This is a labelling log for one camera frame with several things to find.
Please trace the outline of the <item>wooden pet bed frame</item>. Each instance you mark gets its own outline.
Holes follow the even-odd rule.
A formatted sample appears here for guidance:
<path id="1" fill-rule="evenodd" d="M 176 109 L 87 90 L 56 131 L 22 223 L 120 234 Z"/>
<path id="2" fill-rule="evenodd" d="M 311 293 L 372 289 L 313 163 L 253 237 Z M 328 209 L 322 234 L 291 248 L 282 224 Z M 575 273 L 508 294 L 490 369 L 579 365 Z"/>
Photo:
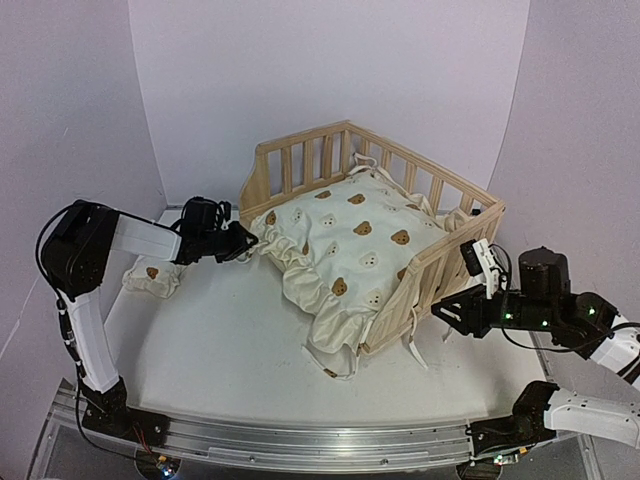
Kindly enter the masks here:
<path id="1" fill-rule="evenodd" d="M 256 251 L 309 314 L 310 352 L 360 357 L 463 286 L 460 245 L 493 237 L 502 200 L 350 121 L 259 144 L 240 195 Z"/>

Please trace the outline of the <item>bear print cushion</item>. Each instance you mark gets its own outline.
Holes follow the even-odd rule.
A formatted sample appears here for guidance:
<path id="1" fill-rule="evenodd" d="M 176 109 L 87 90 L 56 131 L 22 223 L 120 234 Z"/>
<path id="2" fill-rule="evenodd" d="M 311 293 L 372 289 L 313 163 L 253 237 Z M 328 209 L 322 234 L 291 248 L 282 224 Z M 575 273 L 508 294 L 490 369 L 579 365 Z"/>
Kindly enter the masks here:
<path id="1" fill-rule="evenodd" d="M 313 315 L 304 350 L 340 380 L 358 370 L 374 322 L 400 285 L 410 260 L 469 221 L 454 209 L 436 215 L 356 155 L 347 177 L 301 194 L 256 217 L 257 254 L 282 272 L 284 296 Z"/>

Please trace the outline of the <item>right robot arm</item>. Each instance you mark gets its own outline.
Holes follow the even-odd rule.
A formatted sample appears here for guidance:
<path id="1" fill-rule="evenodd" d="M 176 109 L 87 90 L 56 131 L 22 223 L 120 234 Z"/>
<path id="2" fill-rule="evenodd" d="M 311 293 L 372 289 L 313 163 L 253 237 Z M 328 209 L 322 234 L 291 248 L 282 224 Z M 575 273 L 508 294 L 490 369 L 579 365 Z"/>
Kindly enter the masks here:
<path id="1" fill-rule="evenodd" d="M 464 336 L 482 339 L 492 330 L 550 335 L 546 352 L 576 354 L 639 386 L 639 325 L 593 292 L 571 290 L 565 255 L 545 247 L 518 258 L 520 286 L 512 289 L 512 266 L 501 265 L 487 240 L 460 247 L 478 283 L 431 307 L 437 318 Z M 476 421 L 467 428 L 474 457 L 512 453 L 551 441 L 568 431 L 639 446 L 639 405 L 581 396 L 556 383 L 532 381 L 508 416 Z"/>

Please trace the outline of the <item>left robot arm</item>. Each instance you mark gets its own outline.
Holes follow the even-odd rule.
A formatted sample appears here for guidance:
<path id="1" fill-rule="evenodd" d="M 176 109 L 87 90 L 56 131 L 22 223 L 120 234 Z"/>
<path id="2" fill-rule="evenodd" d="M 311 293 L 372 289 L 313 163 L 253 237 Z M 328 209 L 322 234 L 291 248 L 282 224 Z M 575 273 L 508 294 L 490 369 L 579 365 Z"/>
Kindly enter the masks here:
<path id="1" fill-rule="evenodd" d="M 56 213 L 36 240 L 36 265 L 56 297 L 61 335 L 81 386 L 102 396 L 123 382 L 99 305 L 112 252 L 189 266 L 203 257 L 235 260 L 257 243 L 232 219 L 230 203 L 203 197 L 189 199 L 170 226 L 87 200 Z"/>

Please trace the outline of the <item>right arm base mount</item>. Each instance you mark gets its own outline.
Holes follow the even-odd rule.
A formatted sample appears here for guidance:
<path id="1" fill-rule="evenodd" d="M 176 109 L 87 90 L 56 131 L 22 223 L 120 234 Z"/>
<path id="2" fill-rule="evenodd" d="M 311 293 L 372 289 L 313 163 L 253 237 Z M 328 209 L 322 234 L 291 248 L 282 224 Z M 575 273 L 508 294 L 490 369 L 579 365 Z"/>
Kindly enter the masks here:
<path id="1" fill-rule="evenodd" d="M 465 434 L 471 439 L 475 458 L 511 453 L 557 437 L 556 431 L 546 428 L 542 420 L 520 415 L 472 422 Z"/>

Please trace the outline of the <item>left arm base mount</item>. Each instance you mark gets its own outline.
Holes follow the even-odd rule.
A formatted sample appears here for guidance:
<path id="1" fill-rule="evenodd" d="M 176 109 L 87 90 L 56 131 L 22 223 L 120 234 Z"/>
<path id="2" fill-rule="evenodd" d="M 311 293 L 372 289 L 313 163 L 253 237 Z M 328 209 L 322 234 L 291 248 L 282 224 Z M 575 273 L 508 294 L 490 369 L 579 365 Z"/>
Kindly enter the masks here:
<path id="1" fill-rule="evenodd" d="M 162 447 L 165 444 L 169 417 L 130 407 L 122 377 L 104 393 L 90 389 L 81 380 L 80 392 L 86 400 L 81 419 L 83 428 L 114 438 L 137 441 L 147 447 Z"/>

